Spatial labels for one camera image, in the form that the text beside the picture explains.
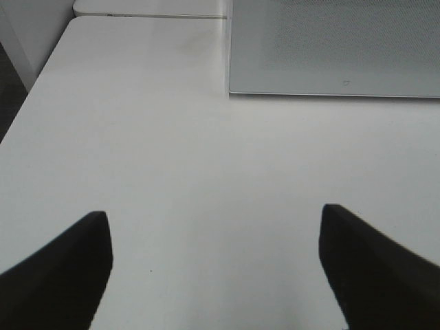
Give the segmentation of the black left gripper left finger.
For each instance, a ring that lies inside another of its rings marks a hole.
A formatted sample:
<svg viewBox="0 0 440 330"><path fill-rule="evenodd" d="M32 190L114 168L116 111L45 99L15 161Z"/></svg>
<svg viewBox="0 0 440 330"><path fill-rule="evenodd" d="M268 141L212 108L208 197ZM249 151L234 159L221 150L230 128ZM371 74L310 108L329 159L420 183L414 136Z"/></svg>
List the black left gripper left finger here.
<svg viewBox="0 0 440 330"><path fill-rule="evenodd" d="M107 215L90 212L1 274L1 328L89 329L112 268Z"/></svg>

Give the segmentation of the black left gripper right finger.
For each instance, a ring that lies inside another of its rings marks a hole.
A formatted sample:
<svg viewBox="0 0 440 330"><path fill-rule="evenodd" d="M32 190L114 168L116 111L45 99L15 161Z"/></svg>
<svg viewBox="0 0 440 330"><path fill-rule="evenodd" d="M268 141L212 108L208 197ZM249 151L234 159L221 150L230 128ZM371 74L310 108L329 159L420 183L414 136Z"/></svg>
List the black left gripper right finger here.
<svg viewBox="0 0 440 330"><path fill-rule="evenodd" d="M439 328L439 266L339 204L322 209L318 255L349 329Z"/></svg>

